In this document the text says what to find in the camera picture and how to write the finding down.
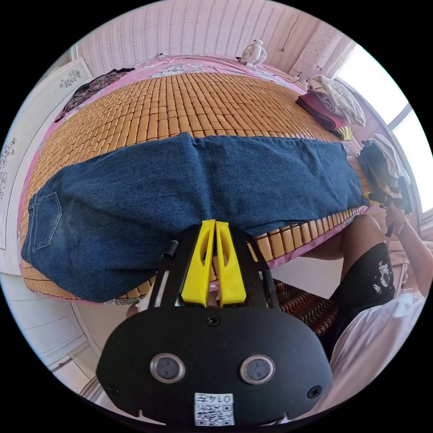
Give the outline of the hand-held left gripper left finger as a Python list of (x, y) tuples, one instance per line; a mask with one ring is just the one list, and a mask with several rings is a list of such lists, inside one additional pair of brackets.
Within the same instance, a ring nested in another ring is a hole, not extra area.
[(181, 291), (182, 301), (186, 304), (208, 305), (215, 226), (215, 220), (205, 220), (198, 229)]

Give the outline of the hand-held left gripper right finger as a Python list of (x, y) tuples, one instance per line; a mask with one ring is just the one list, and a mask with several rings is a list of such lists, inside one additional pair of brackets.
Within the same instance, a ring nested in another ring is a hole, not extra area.
[(246, 291), (227, 222), (216, 222), (216, 250), (220, 306), (243, 304)]

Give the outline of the person's right hand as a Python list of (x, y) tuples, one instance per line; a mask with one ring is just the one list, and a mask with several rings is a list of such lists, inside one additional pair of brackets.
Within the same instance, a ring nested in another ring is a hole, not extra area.
[(403, 211), (394, 203), (390, 203), (386, 210), (385, 223), (387, 227), (386, 237), (390, 238), (392, 235), (399, 236), (408, 221)]

